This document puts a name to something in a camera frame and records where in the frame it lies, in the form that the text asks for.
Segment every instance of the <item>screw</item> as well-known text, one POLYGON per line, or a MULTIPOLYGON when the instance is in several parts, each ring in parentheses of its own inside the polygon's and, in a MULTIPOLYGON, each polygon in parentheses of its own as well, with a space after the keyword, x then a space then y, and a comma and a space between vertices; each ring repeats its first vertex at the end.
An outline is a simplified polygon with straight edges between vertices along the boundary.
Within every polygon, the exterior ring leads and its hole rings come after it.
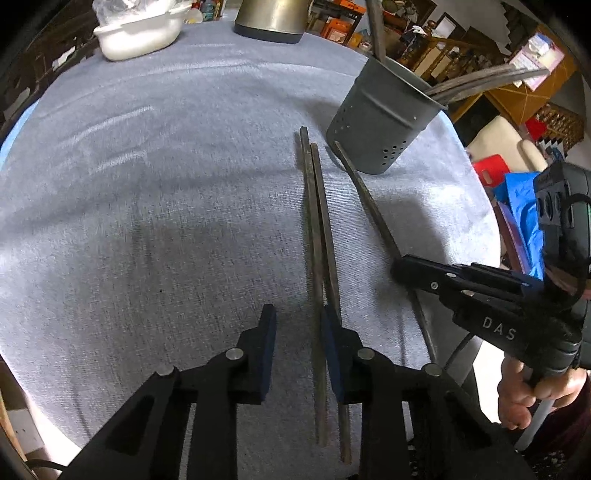
POLYGON ((161 377, 167 377, 172 372, 174 372, 174 365, 171 364, 160 364, 158 367, 156 367, 156 373, 161 377))
POLYGON ((375 357, 375 352, 371 348, 360 348, 357 350, 357 356, 361 360, 371 360, 375 357))
POLYGON ((226 352, 226 358, 228 360, 240 360, 244 355, 244 351, 241 348, 230 348, 226 352))
POLYGON ((424 372, 431 377, 439 377, 443 373, 443 370, 439 365, 427 364, 423 367, 424 372))

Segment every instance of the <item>white dish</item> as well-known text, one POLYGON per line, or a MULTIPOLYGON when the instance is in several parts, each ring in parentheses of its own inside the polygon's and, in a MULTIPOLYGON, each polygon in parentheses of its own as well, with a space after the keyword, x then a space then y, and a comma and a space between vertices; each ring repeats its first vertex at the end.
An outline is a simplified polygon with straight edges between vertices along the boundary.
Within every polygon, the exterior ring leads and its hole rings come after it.
POLYGON ((165 13, 126 23, 96 27, 100 49, 109 60, 126 60, 168 47, 181 31, 191 2, 182 2, 165 13))

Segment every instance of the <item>blue object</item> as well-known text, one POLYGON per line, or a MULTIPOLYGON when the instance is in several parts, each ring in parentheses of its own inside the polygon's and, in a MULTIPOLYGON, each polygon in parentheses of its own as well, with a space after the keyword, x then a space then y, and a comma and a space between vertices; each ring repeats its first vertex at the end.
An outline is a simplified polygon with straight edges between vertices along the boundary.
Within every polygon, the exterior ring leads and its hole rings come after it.
POLYGON ((29 120, 29 117, 33 113, 33 110, 35 109, 38 103, 39 100, 32 104, 22 113, 21 117, 17 120, 17 123, 14 125, 14 127, 12 127, 12 130, 10 130, 10 133, 6 137, 6 140, 0 147, 0 170, 4 166, 4 162, 6 162, 8 153, 10 152, 10 149, 12 148, 14 141, 17 139, 19 132, 21 131, 23 125, 27 122, 27 120, 29 120))
POLYGON ((505 182, 494 188, 497 201, 509 205, 531 263, 528 275, 544 279, 544 237, 538 224, 534 178, 540 173, 508 173, 505 182))

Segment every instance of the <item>human hand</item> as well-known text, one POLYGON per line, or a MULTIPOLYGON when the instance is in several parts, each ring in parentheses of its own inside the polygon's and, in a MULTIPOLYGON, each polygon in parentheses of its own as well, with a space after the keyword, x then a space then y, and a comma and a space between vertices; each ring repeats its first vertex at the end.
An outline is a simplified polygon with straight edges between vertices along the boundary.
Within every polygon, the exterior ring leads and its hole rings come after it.
POLYGON ((587 380, 583 368, 569 368, 559 377, 543 378, 535 388, 523 380, 523 362, 506 356, 501 365, 502 379, 498 386, 499 419, 501 424, 515 430, 526 429, 531 423, 528 407, 539 400, 554 400, 552 411, 576 400, 587 380))

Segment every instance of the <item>box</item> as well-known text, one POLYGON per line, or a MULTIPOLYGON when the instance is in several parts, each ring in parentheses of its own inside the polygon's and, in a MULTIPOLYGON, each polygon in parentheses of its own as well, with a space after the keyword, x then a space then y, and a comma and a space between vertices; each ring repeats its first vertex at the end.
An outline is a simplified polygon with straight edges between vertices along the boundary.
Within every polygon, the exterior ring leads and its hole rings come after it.
POLYGON ((331 18, 322 29, 320 35, 327 40, 343 44, 351 26, 352 24, 344 20, 331 18))
POLYGON ((362 7, 361 5, 357 5, 349 0, 335 0, 337 5, 341 5, 349 10, 353 10, 354 12, 364 14, 366 12, 366 8, 362 7))

